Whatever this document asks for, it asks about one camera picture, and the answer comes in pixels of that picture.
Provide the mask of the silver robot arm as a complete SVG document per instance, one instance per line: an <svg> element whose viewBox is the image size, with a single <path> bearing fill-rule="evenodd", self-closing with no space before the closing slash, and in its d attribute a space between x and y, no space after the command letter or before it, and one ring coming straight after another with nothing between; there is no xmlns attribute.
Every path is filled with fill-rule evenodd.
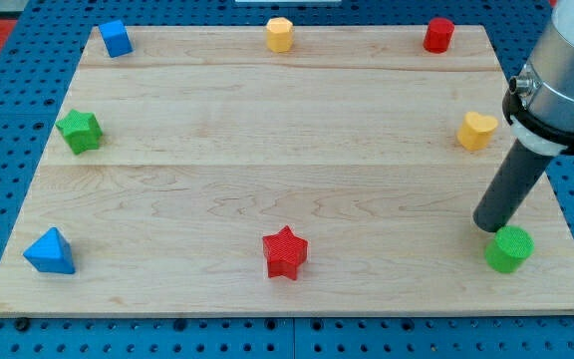
<svg viewBox="0 0 574 359"><path fill-rule="evenodd" d="M574 0L559 0L502 110L517 140L545 157L574 155Z"/></svg>

